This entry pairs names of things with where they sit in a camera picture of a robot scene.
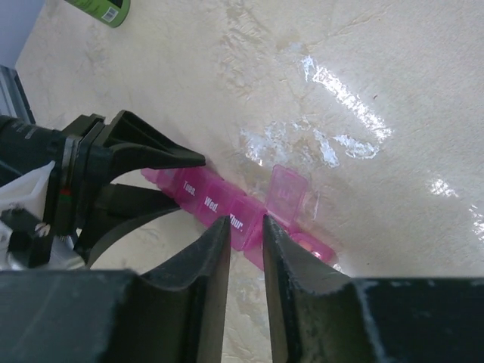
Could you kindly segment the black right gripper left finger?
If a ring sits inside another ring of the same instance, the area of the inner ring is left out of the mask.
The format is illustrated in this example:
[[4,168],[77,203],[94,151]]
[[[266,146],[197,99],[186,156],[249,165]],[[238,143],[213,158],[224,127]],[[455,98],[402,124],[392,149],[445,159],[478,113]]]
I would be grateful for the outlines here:
[[1,274],[3,362],[219,362],[231,227],[152,270]]

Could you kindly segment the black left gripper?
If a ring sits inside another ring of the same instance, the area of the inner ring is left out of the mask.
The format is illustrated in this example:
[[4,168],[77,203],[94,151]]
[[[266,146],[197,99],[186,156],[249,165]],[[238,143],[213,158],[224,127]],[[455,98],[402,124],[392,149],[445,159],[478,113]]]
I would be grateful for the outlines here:
[[[59,235],[72,234],[77,218],[94,200],[85,192],[138,169],[204,166],[206,158],[176,144],[134,113],[122,110],[107,126],[105,118],[81,115],[62,130],[43,130],[45,160],[53,161],[43,221]],[[103,187],[86,215],[74,250],[92,267],[115,242],[180,206],[160,190],[131,185]]]

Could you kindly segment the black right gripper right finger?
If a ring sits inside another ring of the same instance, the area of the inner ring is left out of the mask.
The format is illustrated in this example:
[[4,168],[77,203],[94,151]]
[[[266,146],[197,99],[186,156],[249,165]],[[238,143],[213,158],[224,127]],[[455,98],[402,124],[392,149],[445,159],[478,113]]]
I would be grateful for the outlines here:
[[262,223],[275,362],[481,362],[482,278],[351,278]]

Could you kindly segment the green pill bottle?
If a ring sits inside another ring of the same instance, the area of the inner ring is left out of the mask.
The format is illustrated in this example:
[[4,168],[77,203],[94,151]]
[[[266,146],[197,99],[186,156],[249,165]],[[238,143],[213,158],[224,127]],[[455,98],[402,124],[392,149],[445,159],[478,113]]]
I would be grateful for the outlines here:
[[67,0],[67,3],[111,28],[124,22],[131,6],[130,0]]

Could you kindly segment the pink weekly pill organizer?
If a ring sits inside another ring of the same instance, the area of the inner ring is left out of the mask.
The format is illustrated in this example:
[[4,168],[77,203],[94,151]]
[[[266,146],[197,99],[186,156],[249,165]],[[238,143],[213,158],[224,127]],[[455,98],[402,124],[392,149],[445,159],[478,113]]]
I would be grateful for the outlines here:
[[262,220],[270,215],[302,248],[322,262],[335,260],[335,252],[316,237],[303,232],[296,221],[309,187],[306,178],[292,169],[276,165],[272,169],[265,202],[249,196],[207,167],[184,169],[143,169],[141,174],[186,212],[206,227],[218,217],[228,216],[231,246],[260,270]]

